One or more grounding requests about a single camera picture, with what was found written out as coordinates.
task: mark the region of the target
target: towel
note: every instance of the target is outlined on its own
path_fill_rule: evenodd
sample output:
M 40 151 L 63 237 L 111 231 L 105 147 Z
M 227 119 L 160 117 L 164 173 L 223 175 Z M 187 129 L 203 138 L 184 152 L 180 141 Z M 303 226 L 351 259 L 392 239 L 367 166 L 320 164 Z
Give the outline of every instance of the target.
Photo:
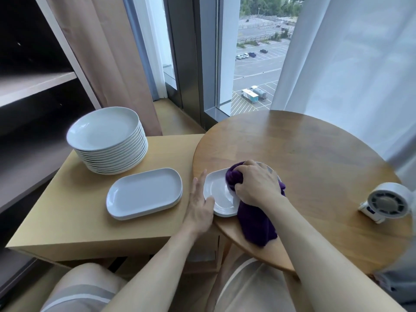
M 226 172 L 226 182 L 232 191 L 236 191 L 235 185 L 237 183 L 243 182 L 242 173 L 234 170 L 243 163 L 244 161 L 234 164 Z M 279 185 L 281 194 L 285 196 L 284 189 L 286 186 L 280 181 Z M 272 222 L 258 207 L 247 205 L 241 201 L 238 206 L 237 217 L 240 221 L 242 233 L 249 242 L 258 246 L 265 246 L 268 241 L 278 237 Z

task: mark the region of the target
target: forearm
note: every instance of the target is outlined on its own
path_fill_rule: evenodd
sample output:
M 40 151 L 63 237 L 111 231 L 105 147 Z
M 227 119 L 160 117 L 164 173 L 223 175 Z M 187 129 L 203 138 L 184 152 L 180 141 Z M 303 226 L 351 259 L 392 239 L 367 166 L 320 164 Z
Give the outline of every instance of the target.
M 183 225 L 103 312 L 168 311 L 195 239 L 196 235 Z
M 404 311 L 283 198 L 264 208 L 315 311 Z

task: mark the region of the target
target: portable fan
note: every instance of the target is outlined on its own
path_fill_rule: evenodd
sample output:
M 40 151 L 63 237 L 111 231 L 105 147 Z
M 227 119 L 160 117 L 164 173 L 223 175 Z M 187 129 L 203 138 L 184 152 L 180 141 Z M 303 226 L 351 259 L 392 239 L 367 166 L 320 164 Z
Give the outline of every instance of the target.
M 404 217 L 412 205 L 413 193 L 407 187 L 398 183 L 382 183 L 372 190 L 358 210 L 376 223 L 382 223 L 386 218 Z

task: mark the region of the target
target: hand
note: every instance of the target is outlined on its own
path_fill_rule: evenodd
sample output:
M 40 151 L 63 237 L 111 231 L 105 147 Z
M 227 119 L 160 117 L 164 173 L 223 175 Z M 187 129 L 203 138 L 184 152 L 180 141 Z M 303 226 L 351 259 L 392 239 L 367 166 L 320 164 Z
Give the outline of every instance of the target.
M 270 173 L 265 164 L 248 160 L 235 170 L 243 176 L 242 184 L 236 184 L 235 188 L 244 203 L 264 209 L 271 201 L 284 198 L 280 193 L 278 175 L 274 171 Z
M 195 233 L 196 237 L 208 231 L 214 217 L 214 197 L 204 198 L 204 183 L 207 171 L 194 178 L 189 195 L 189 204 L 184 218 L 184 227 Z

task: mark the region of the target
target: wooden desk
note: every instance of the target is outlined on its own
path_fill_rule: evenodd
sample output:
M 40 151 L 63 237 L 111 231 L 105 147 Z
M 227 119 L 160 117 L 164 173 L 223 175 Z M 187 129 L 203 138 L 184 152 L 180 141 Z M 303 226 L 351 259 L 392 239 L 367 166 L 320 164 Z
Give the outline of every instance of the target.
M 192 181 L 192 157 L 203 135 L 148 137 L 143 161 L 128 172 L 99 175 L 72 152 L 7 247 L 50 262 L 155 254 L 182 224 Z M 106 196 L 119 178 L 161 167 L 177 170 L 184 193 L 180 202 L 151 215 L 119 221 L 106 209 Z M 216 250 L 218 232 L 199 244 Z
M 409 246 L 410 215 L 378 225 L 357 211 L 378 184 L 400 180 L 377 153 L 348 132 L 286 111 L 233 116 L 202 137 L 193 158 L 193 174 L 248 159 L 277 171 L 295 208 L 364 273 L 386 267 Z M 260 248 L 245 240 L 236 217 L 215 216 L 214 222 L 247 253 L 294 272 L 279 238 Z

